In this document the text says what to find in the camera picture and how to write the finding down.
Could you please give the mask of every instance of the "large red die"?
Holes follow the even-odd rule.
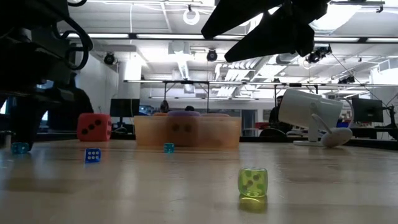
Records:
[[[77,138],[81,141],[109,141],[112,133],[110,115],[83,113],[79,116]]]

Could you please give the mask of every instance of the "blue die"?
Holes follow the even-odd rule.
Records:
[[[26,142],[14,142],[11,145],[11,152],[13,154],[25,154],[29,152],[29,144]]]
[[[86,162],[99,162],[101,160],[101,150],[98,148],[88,148],[85,150]]]
[[[165,143],[164,144],[164,152],[173,153],[174,152],[174,144],[173,143]]]

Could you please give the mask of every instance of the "white lamp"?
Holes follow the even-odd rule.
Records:
[[[308,128],[308,141],[294,141],[296,145],[335,147],[348,142],[353,135],[349,128],[332,128],[336,127],[342,108],[340,101],[288,89],[280,105],[279,120]],[[320,142],[319,129],[326,131]]]

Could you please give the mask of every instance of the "die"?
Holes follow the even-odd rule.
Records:
[[[99,162],[101,160],[101,150],[98,148],[88,148],[85,150],[86,162]]]
[[[165,143],[164,144],[164,152],[166,152],[166,153],[173,153],[174,148],[175,148],[175,146],[173,143]]]
[[[239,192],[248,197],[263,197],[267,194],[268,173],[264,168],[243,167],[238,175]]]
[[[13,154],[25,154],[29,151],[29,144],[26,142],[14,142],[11,145],[11,152]]]
[[[79,116],[77,137],[81,141],[109,141],[112,121],[108,114],[82,113]]]

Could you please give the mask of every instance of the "computer monitor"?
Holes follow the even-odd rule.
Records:
[[[112,117],[130,118],[139,114],[139,99],[112,99]]]
[[[369,100],[354,98],[354,121],[361,122],[380,122],[383,119],[383,104],[380,100]]]

